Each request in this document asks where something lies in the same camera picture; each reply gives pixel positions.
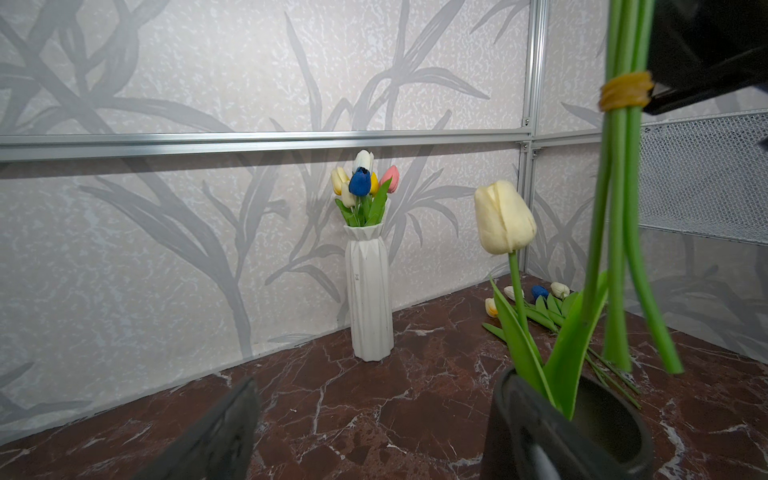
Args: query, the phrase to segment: marble tabletop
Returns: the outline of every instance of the marble tabletop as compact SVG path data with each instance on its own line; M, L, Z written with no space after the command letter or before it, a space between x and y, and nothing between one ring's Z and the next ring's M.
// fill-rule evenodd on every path
M0 446L0 478L130 478L245 376L263 403L248 478L475 478L509 365L481 327L491 295L486 282L396 312L382 362L355 358L343 330ZM669 376L643 320L628 328L655 478L768 478L768 367L675 332L687 371ZM531 332L546 357L554 337Z

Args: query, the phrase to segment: geometric white vase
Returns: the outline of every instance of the geometric white vase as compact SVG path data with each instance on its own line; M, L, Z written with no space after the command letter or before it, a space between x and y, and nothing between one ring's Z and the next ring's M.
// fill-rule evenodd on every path
M378 362L395 346L383 228L384 221L370 227L344 226L349 239L344 257L352 348L355 356L366 362Z

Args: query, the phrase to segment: metal rail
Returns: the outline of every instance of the metal rail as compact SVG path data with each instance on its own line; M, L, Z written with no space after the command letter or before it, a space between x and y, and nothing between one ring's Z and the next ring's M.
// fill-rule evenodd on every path
M0 137L0 162L314 148L489 144L530 139L529 127L503 130L18 135Z

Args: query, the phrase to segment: wire mesh shelf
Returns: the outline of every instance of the wire mesh shelf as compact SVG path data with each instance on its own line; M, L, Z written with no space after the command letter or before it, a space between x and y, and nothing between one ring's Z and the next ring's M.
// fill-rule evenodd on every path
M643 227L768 244L768 111L642 127Z

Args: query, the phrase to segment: tulip leaf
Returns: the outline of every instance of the tulip leaf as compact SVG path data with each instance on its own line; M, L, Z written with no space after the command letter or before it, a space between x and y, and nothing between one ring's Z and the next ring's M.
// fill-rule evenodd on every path
M536 310L533 306L526 305L525 311L528 313L528 318L543 326L545 329L552 330L553 332L558 329L549 316L542 315L541 312Z
M373 196L373 202L371 203L371 209L369 212L368 220L366 221L366 227L371 225L378 225L384 218L384 208L386 207L386 191L389 189L389 183L392 179L389 178L386 182L379 186L379 191Z
M360 197L360 211L362 212L364 225L367 225L367 221L371 217L371 203L370 195Z
M528 340L530 334L526 336L520 324L512 316L512 307L498 290L492 278L491 285L493 286L494 302L498 310L498 319L502 323L509 355L515 362L515 369L518 375L525 379L537 392L546 397L553 406L557 406L541 367L538 350Z
M574 300L565 324L554 343L552 354L544 367L547 382L552 387L552 394L561 406L563 415L569 420L574 415L581 367L584 365L589 341L607 299L607 272L600 274L597 287L597 301L591 312L581 311L582 296Z
M355 217L355 214L353 214L349 208L345 207L344 203L338 198L336 199L336 205L339 206L339 210L341 210L341 215L344 217L346 224L350 227L356 227L357 218Z
M486 330L496 335L502 342L506 343L507 339L504 338L504 330L498 328L495 325L491 325L490 323L483 323L482 325L485 327Z
M560 311L563 312L564 317L568 318L568 312L571 310L571 306L574 304L578 296L579 296L579 293L576 292L565 297L565 300L563 300L563 304L560 307Z
M557 307L557 314L563 316L563 301L554 295L550 295L549 297L552 298L552 302L554 302L554 305ZM549 308L550 312L554 312L552 305L549 304L549 298L547 298L547 308Z

